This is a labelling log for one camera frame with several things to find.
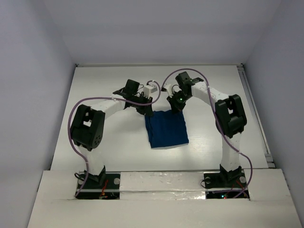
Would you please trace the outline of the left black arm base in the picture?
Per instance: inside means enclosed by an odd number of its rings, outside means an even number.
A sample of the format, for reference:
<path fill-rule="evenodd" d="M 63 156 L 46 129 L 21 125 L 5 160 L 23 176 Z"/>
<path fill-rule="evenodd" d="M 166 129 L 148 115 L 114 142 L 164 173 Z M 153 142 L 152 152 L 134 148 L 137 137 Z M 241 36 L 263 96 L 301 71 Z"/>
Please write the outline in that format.
<path fill-rule="evenodd" d="M 77 176 L 75 194 L 78 200 L 117 200 L 120 198 L 121 174 L 119 172 L 107 172 L 101 185 L 89 177 L 81 190 L 79 189 L 83 184 L 85 174 L 80 172 L 75 173 L 75 176 Z"/>

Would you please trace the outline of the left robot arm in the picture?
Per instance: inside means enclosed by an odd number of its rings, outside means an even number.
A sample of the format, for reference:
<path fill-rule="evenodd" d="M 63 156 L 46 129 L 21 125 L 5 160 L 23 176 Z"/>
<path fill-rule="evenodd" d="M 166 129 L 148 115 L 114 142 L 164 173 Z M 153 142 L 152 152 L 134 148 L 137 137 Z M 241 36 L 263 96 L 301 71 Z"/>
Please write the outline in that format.
<path fill-rule="evenodd" d="M 82 178 L 99 188 L 105 183 L 105 166 L 94 158 L 92 150 L 101 143 L 105 120 L 128 107 L 133 107 L 144 116 L 153 116 L 151 94 L 158 90 L 157 85 L 147 84 L 138 92 L 140 83 L 127 80 L 125 87 L 112 93 L 110 97 L 100 97 L 101 102 L 87 106 L 80 102 L 73 108 L 74 116 L 69 117 L 69 139 L 74 143 L 76 153 L 85 160 L 85 173 Z"/>

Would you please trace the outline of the blue printed t-shirt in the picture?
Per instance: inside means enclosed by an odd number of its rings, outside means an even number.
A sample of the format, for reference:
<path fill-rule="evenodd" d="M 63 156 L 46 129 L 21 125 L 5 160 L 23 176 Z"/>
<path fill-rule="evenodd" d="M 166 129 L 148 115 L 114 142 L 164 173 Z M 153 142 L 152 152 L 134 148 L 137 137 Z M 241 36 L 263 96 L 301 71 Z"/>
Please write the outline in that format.
<path fill-rule="evenodd" d="M 183 112 L 154 111 L 153 116 L 145 117 L 145 127 L 152 149 L 189 143 Z"/>

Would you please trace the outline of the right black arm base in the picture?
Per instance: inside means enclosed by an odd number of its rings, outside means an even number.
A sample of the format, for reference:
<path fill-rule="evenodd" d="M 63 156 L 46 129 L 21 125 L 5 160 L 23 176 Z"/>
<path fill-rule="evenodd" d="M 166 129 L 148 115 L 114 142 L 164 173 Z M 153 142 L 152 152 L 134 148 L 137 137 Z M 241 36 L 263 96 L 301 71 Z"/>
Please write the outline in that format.
<path fill-rule="evenodd" d="M 225 200 L 236 197 L 246 187 L 247 180 L 243 172 L 231 182 L 225 182 L 219 172 L 207 172 L 200 185 L 205 190 L 206 199 Z"/>

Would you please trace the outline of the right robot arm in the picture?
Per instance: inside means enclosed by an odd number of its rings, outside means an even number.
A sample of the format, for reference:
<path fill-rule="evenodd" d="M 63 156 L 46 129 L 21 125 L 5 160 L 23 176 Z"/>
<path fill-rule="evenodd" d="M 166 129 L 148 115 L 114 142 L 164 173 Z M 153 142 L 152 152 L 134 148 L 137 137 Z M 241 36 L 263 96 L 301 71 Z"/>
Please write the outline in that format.
<path fill-rule="evenodd" d="M 162 91 L 167 92 L 167 101 L 171 110 L 178 113 L 183 110 L 186 102 L 198 98 L 210 105 L 215 117 L 216 128 L 222 137 L 222 159 L 219 172 L 204 174 L 203 187 L 232 188 L 237 186 L 237 181 L 244 177 L 239 161 L 241 134 L 247 124 L 247 117 L 238 95 L 227 95 L 212 88 L 204 75 L 190 78 L 185 69 L 178 70 L 175 77 L 179 91 L 174 91 L 173 86 L 162 84 Z"/>

